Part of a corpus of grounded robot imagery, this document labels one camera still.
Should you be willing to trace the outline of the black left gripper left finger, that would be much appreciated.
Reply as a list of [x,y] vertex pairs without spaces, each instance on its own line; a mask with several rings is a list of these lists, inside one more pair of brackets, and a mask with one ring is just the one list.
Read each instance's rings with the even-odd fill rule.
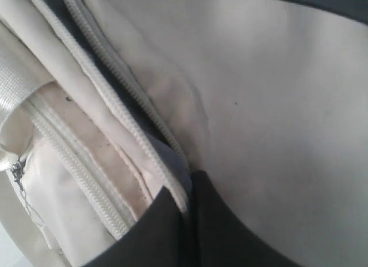
[[139,221],[86,266],[189,266],[187,233],[185,218],[163,187]]

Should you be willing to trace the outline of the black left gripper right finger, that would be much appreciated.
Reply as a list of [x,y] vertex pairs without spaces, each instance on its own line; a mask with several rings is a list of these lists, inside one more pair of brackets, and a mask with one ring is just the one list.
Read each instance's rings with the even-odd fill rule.
[[192,177],[200,266],[290,266],[229,209],[204,171]]

